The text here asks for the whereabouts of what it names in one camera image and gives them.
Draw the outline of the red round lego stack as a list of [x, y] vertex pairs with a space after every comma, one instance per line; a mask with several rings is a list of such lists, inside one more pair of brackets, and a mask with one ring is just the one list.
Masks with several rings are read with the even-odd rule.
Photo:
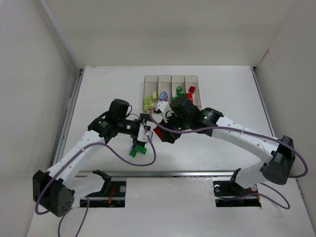
[[193, 102], [193, 94], [192, 93], [187, 93], [186, 94], [186, 97], [191, 101], [191, 102]]

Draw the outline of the green square lego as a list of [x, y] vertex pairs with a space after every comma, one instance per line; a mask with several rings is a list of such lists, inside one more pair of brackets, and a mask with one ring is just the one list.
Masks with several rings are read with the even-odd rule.
[[183, 86], [182, 85], [179, 85], [176, 87], [176, 94], [177, 94], [177, 96], [183, 95]]

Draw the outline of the red square lego brick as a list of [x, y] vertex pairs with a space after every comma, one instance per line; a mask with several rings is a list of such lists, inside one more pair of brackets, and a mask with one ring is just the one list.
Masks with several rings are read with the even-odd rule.
[[196, 89], [196, 87], [191, 86], [191, 87], [189, 88], [189, 92], [190, 92], [190, 93], [194, 93], [195, 89]]

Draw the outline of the purple lime lego cluster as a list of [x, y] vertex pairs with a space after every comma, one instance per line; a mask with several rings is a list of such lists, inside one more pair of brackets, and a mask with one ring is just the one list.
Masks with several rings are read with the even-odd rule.
[[168, 93], [166, 91], [163, 91], [159, 95], [159, 100], [160, 101], [167, 101], [168, 100]]

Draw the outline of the green purple lego plate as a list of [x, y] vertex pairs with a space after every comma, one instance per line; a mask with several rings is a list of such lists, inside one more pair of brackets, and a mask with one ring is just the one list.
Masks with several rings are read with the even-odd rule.
[[141, 147], [141, 146], [139, 146], [139, 145], [132, 145], [132, 147], [131, 147], [131, 150], [130, 150], [130, 152], [129, 152], [129, 155], [131, 156], [131, 157], [136, 157], [136, 155], [138, 154], [138, 153], [141, 153], [141, 154], [146, 154], [146, 152], [147, 152], [147, 149], [145, 148], [145, 147]]

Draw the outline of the red green lego stack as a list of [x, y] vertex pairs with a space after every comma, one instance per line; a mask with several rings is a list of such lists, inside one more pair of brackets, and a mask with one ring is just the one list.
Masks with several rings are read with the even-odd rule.
[[162, 132], [158, 127], [154, 128], [154, 132], [158, 136], [159, 139], [162, 138]]

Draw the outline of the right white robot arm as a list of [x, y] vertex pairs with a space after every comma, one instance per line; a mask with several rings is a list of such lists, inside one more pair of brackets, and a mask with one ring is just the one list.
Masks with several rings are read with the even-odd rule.
[[247, 168], [234, 171], [230, 182], [244, 189], [258, 183], [270, 181], [285, 185], [295, 161], [292, 138], [281, 139], [257, 134], [235, 123], [220, 111], [213, 108], [199, 109], [186, 97], [180, 97], [171, 103], [158, 101], [154, 112], [162, 116], [157, 135], [168, 143], [174, 143], [185, 131], [205, 134], [236, 145], [260, 161]]

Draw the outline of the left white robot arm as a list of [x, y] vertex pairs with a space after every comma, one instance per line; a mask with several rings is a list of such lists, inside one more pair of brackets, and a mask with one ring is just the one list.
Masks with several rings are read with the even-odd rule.
[[81, 171], [97, 151], [119, 133], [130, 135], [133, 144], [144, 147], [152, 137], [148, 114], [140, 114], [128, 120], [130, 104], [115, 99], [109, 110], [95, 118], [87, 127], [78, 143], [47, 171], [37, 171], [33, 176], [33, 200], [35, 212], [41, 215], [39, 206], [57, 217], [62, 217], [71, 208], [80, 206], [80, 200], [103, 188], [109, 188], [111, 177], [103, 171], [94, 170], [88, 176], [76, 180]]

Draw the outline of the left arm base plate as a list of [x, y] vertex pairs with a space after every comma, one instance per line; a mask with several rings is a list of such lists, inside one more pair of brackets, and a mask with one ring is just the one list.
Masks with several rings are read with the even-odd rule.
[[126, 181], [114, 180], [104, 184], [102, 189], [88, 195], [91, 208], [124, 208]]

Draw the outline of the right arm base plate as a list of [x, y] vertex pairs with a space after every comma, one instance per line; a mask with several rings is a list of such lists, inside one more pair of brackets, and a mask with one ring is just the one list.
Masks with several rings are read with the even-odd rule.
[[261, 207], [257, 187], [245, 189], [226, 180], [213, 182], [216, 207]]

